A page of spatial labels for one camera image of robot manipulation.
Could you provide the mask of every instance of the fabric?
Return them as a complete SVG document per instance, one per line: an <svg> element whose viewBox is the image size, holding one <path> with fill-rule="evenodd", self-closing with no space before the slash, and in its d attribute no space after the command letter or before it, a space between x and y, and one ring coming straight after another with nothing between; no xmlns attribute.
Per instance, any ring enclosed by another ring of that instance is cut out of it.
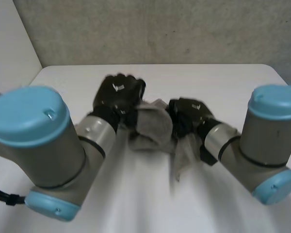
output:
<svg viewBox="0 0 291 233"><path fill-rule="evenodd" d="M159 150L173 158L173 173L177 181L193 162L199 160L201 140L193 133L175 140L172 138L173 122L162 100L141 102L137 107L137 125L129 135L131 150Z"/></svg>

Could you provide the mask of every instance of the table surface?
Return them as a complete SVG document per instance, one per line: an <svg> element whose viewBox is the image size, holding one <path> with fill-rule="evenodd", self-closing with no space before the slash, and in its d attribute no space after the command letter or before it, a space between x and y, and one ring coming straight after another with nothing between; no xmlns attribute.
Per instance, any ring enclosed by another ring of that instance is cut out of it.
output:
<svg viewBox="0 0 291 233"><path fill-rule="evenodd" d="M102 79L118 72L145 80L145 100L200 99L218 119L240 131L253 89L285 84L266 65L54 66L43 69L32 84L55 88L78 123L91 110ZM219 163L196 163L176 182L170 176L169 155L133 152L126 136L118 134L72 222L0 202L0 233L291 233L291 195L263 206ZM31 186L17 165L0 158L1 190L26 195Z"/></svg>

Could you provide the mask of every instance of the light blue joint cap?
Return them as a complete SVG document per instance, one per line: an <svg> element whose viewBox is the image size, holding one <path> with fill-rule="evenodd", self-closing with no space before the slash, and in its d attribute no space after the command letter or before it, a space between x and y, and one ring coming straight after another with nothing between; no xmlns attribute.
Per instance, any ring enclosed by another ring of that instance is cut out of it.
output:
<svg viewBox="0 0 291 233"><path fill-rule="evenodd" d="M252 196L264 205L272 205L291 193L291 169L277 173L262 182L252 192Z"/></svg>
<svg viewBox="0 0 291 233"><path fill-rule="evenodd" d="M39 192L30 191L25 204L32 210L50 218L68 222L74 219L80 206Z"/></svg>
<svg viewBox="0 0 291 233"><path fill-rule="evenodd" d="M58 137L70 122L62 97L46 86L26 86L0 96L0 142L36 147Z"/></svg>
<svg viewBox="0 0 291 233"><path fill-rule="evenodd" d="M266 120L291 120L291 86L264 85L256 88L248 109Z"/></svg>

